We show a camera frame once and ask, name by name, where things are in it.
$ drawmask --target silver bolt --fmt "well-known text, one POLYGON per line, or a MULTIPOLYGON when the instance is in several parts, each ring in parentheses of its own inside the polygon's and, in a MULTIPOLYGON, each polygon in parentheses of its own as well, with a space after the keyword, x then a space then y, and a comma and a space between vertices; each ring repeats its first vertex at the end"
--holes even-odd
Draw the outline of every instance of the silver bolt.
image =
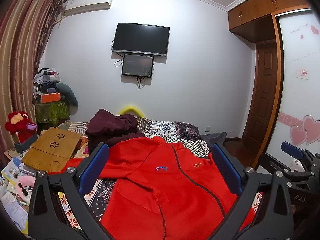
POLYGON ((74 167, 68 167, 67 168, 67 173, 73 173, 75 171, 74 167))
POLYGON ((38 171, 38 176, 39 176, 39 177, 44 176, 44 174, 45 174, 45 171, 38 171))
POLYGON ((251 168, 251 167, 246 167, 246 168, 245 168, 245 172, 247 172, 247 173, 253 173, 253 172, 254 172, 254 169, 251 168))
POLYGON ((278 177, 282 177, 282 176, 283 176, 283 173, 282 173, 281 171, 276 171, 276 175, 277 175, 278 177))

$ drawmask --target small wall-mounted monitor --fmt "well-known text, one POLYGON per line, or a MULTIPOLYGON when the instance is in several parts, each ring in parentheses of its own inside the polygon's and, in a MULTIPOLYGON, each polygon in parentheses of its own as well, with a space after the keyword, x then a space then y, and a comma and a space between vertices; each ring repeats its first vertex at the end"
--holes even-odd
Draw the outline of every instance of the small wall-mounted monitor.
POLYGON ((168 27, 118 23, 112 51, 167 56, 168 27))
POLYGON ((139 54, 124 54, 122 75, 136 77, 151 77, 153 56, 139 54))

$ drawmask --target patterned blanket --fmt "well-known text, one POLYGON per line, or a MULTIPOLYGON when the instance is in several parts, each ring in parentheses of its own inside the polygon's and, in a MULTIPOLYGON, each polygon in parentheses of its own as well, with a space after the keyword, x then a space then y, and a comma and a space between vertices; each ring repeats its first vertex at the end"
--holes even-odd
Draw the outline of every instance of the patterned blanket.
MULTIPOLYGON (((198 128, 192 124, 172 121, 152 121, 142 117, 136 117, 136 119, 138 120, 137 127, 148 138, 159 136, 164 138, 167 143, 182 142, 185 148, 188 148, 199 158, 207 158, 210 152, 205 141, 202 140, 198 128)), ((81 133, 82 135, 85 135, 85 129, 85 122, 72 122, 68 128, 68 130, 81 133)), ((113 179, 97 179, 92 191, 84 196, 84 199, 98 220, 101 219, 106 210, 115 183, 116 181, 113 179)), ((257 193, 252 203, 255 211, 257 211, 261 197, 261 194, 257 193)), ((60 194, 60 201, 70 225, 81 229, 64 194, 60 194)))

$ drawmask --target yellow foam arch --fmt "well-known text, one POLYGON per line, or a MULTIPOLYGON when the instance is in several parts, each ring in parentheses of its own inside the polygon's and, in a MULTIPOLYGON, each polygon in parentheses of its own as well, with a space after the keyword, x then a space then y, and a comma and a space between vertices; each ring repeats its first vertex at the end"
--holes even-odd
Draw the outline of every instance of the yellow foam arch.
POLYGON ((118 114, 125 114, 129 111, 133 111, 138 117, 144 117, 143 113, 135 106, 126 106, 125 108, 122 108, 118 114))

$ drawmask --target television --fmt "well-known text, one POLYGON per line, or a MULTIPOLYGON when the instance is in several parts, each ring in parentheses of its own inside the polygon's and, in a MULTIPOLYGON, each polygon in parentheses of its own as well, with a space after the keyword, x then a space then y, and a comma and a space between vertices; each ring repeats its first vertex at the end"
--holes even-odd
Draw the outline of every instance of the television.
POLYGON ((169 27, 118 23, 112 51, 167 56, 169 27))
POLYGON ((122 75, 150 78, 152 75, 153 62, 153 56, 124 54, 122 75))

